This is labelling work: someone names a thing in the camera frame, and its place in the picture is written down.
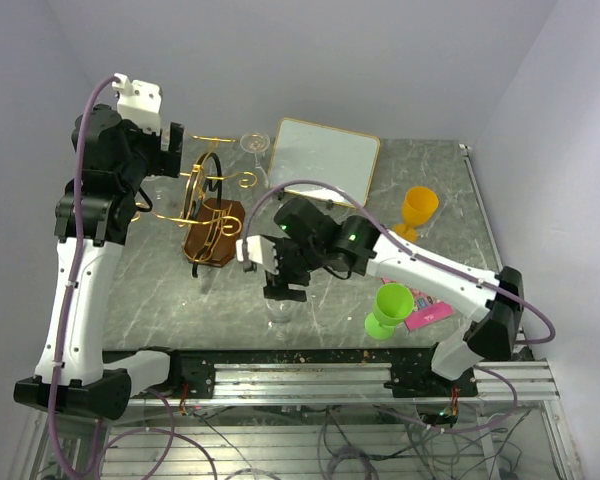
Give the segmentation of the small clear wine glass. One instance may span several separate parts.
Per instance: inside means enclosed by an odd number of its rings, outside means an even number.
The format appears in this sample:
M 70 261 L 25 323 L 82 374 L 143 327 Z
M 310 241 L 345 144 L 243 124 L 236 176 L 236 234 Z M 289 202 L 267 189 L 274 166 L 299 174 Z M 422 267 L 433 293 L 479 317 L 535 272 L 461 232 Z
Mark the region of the small clear wine glass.
M 240 146 L 254 157 L 254 168 L 265 189 L 269 188 L 269 177 L 262 164 L 270 146 L 270 137 L 263 133 L 247 133 L 240 139 Z

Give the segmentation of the orange plastic goblet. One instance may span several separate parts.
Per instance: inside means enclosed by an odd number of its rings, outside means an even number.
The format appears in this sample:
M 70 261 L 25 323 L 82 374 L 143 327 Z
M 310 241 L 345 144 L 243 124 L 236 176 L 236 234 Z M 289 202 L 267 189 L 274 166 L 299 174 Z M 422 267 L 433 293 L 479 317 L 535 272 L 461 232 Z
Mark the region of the orange plastic goblet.
M 408 242 L 417 240 L 416 229 L 426 224 L 439 206 L 436 193 L 424 186 L 410 188 L 404 197 L 401 207 L 401 222 L 391 227 L 391 230 Z

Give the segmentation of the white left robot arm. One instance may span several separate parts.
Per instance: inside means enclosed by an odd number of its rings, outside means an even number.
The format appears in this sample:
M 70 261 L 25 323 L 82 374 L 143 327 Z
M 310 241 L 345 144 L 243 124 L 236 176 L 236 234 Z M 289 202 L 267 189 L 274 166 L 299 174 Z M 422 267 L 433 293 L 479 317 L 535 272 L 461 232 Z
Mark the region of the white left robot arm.
M 78 117 L 72 142 L 82 155 L 81 184 L 68 183 L 55 208 L 58 276 L 46 344 L 31 377 L 14 387 L 15 402 L 83 418 L 117 420 L 130 398 L 152 388 L 172 397 L 183 387 L 180 355 L 143 347 L 112 363 L 103 331 L 114 274 L 135 200 L 149 176 L 179 173 L 184 128 L 142 127 L 99 104 Z

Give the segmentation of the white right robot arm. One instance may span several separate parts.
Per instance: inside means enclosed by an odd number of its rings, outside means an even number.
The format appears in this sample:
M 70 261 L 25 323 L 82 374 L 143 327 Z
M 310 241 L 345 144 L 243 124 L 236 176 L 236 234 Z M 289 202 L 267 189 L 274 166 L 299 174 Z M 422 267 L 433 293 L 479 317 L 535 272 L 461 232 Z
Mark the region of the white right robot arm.
M 469 267 L 421 249 L 370 219 L 353 215 L 338 223 L 310 201 L 294 198 L 274 216 L 283 236 L 256 235 L 240 252 L 266 272 L 263 293 L 278 301 L 303 302 L 303 287 L 322 269 L 346 280 L 351 275 L 385 279 L 375 315 L 366 323 L 372 336 L 388 335 L 390 324 L 409 313 L 399 297 L 415 289 L 449 304 L 469 321 L 433 349 L 420 373 L 422 387 L 439 396 L 465 370 L 482 360 L 508 361 L 523 313 L 521 273 L 505 266 L 499 272 Z

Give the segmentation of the green plastic goblet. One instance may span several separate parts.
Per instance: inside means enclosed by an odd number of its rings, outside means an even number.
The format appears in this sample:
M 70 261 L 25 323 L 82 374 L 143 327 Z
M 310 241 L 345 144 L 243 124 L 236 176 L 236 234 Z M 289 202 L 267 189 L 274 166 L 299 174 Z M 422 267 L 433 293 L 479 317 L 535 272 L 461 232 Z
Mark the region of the green plastic goblet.
M 411 291 L 399 283 L 383 284 L 376 293 L 372 311 L 364 322 L 366 333 L 375 340 L 387 340 L 395 327 L 413 312 L 414 298 Z

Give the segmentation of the gold framed whiteboard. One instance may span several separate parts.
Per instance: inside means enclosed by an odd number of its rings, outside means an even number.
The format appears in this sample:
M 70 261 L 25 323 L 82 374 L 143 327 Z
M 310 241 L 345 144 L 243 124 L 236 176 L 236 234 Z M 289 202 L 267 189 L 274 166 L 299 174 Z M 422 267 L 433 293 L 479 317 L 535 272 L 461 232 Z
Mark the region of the gold framed whiteboard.
M 380 146 L 380 139 L 369 134 L 284 118 L 272 149 L 269 182 L 319 181 L 365 205 Z

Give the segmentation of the pink booklet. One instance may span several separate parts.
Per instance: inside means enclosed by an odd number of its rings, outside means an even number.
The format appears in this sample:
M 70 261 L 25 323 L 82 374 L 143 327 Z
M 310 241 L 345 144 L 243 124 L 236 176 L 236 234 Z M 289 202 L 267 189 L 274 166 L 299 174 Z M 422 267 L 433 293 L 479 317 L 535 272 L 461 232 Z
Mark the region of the pink booklet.
M 383 284 L 394 283 L 386 278 L 383 278 L 382 282 Z M 411 291 L 415 302 L 413 312 L 401 323 L 408 332 L 422 329 L 452 315 L 453 309 L 447 303 L 422 291 L 408 289 Z

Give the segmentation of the aluminium rail frame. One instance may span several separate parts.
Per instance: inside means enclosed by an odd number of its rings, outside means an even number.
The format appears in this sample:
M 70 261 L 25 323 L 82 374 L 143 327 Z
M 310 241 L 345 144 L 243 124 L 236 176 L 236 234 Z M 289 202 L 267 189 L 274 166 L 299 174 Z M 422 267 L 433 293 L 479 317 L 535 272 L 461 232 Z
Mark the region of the aluminium rail frame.
M 549 365 L 454 381 L 428 348 L 110 351 L 55 408 L 36 379 L 19 479 L 580 479 Z

